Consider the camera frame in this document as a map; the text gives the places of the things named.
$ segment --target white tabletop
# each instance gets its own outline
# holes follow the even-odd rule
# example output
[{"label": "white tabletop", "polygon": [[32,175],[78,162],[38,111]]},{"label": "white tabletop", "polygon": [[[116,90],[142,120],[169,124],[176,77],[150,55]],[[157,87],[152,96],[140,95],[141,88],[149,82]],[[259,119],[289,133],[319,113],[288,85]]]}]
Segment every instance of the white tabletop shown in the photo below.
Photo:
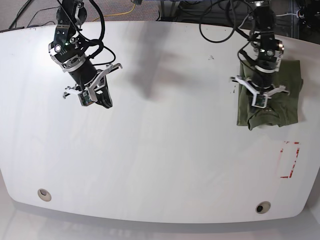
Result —
[{"label": "white tabletop", "polygon": [[[83,28],[88,38],[100,33],[99,23]],[[215,39],[230,31],[203,29]],[[238,86],[228,81],[239,72],[239,35],[212,44],[195,24],[107,22],[104,43],[123,69],[108,77],[114,107],[104,109],[62,98],[74,82],[48,55],[53,34],[53,26],[0,34],[0,169],[15,201],[162,223],[301,212],[320,166],[318,45],[279,37],[284,58],[301,61],[300,123],[249,131],[236,126]],[[110,58],[104,52],[94,62]],[[292,177],[281,178],[295,161]],[[270,211],[257,214],[264,201]]]}]

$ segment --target round hole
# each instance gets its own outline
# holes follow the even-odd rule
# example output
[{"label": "round hole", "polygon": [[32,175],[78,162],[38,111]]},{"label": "round hole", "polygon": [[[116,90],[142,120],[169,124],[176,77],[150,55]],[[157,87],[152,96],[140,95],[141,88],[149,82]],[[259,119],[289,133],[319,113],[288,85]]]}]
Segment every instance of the round hole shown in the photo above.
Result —
[{"label": "round hole", "polygon": [[39,189],[38,196],[45,202],[51,201],[51,194],[45,189]]},{"label": "round hole", "polygon": [[74,58],[74,59],[72,59],[71,63],[74,64],[76,61],[78,61],[78,58],[77,58],[77,57]]},{"label": "round hole", "polygon": [[257,214],[265,214],[267,213],[271,208],[271,203],[268,201],[264,201],[260,203],[258,206],[256,206],[255,211]]}]

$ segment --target folded green shirt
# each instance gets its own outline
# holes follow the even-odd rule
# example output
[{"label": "folded green shirt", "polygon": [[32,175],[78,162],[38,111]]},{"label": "folded green shirt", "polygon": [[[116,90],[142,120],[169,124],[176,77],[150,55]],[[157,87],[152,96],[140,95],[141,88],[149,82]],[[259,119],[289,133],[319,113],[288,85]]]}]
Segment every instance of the folded green shirt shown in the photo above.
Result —
[{"label": "folded green shirt", "polygon": [[[251,77],[253,71],[241,64],[240,76]],[[299,94],[303,87],[299,60],[282,60],[280,71],[275,74],[273,81],[277,88],[279,85],[286,86],[290,91],[276,93],[268,100],[266,108],[252,107],[249,104],[247,89],[239,84],[238,98],[238,126],[248,126],[250,131],[261,125],[279,127],[296,124],[298,122]]]}]

